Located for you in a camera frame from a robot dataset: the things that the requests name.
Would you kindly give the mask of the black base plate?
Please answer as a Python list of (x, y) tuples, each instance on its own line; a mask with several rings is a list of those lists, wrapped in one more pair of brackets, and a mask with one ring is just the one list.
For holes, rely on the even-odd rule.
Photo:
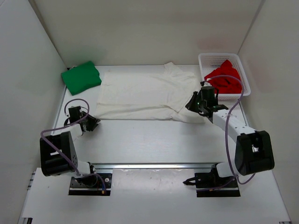
[(70, 196), (110, 196), (112, 187), (112, 173), (98, 173), (103, 182), (98, 176), (92, 175), (75, 179), (71, 178), (69, 186)]
[(230, 177), (216, 177), (212, 173), (195, 173), (197, 197), (240, 197), (237, 180)]

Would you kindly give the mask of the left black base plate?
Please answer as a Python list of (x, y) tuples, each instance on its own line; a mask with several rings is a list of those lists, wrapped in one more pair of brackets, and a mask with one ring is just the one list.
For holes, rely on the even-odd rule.
[(75, 179), (71, 178), (69, 186), (70, 196), (110, 196), (112, 187), (112, 173), (98, 173), (103, 182), (98, 176), (92, 175)]

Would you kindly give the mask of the green polo shirt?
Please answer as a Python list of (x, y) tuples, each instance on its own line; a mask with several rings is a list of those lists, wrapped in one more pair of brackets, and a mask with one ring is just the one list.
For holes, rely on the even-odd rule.
[(102, 83), (100, 73), (92, 61), (71, 68), (61, 73), (61, 76), (64, 84), (73, 96)]

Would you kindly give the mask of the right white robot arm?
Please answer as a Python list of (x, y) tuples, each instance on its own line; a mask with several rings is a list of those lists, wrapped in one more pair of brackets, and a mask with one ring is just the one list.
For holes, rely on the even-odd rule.
[(212, 86), (204, 86), (193, 93), (185, 107), (208, 118), (225, 132), (228, 161), (214, 164), (208, 173), (187, 179), (184, 181), (185, 185), (210, 183), (210, 190), (214, 190), (238, 181), (239, 176), (254, 176), (275, 167), (268, 132), (257, 131), (234, 117), (232, 109), (218, 103), (218, 92)]

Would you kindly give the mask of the red t shirt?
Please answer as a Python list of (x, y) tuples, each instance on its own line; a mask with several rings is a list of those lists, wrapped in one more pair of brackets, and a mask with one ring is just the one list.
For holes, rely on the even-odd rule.
[(226, 60), (221, 66), (204, 77), (209, 83), (219, 90), (219, 94), (241, 94), (242, 86), (238, 80), (239, 73), (233, 68), (232, 63)]

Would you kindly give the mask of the white t shirt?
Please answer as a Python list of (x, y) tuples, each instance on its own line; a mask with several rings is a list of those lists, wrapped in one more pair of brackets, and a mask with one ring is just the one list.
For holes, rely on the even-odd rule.
[(201, 116), (186, 108), (198, 90), (197, 76), (173, 63), (165, 64), (161, 73), (109, 71), (104, 74), (94, 115), (108, 120), (203, 123)]

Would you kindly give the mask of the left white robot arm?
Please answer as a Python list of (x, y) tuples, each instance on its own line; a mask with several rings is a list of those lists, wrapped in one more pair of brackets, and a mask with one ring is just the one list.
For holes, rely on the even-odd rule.
[(83, 111), (81, 106), (70, 107), (68, 112), (63, 127), (41, 132), (41, 170), (44, 176), (69, 175), (92, 187), (103, 180), (95, 173), (93, 164), (78, 159), (74, 141), (85, 132), (94, 131), (100, 119), (89, 115), (87, 108)]

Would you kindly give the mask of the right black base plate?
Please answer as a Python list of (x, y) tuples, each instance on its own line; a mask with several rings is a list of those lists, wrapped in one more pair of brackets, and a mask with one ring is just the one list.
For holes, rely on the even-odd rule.
[(237, 180), (230, 177), (216, 177), (212, 173), (195, 173), (197, 197), (240, 197)]

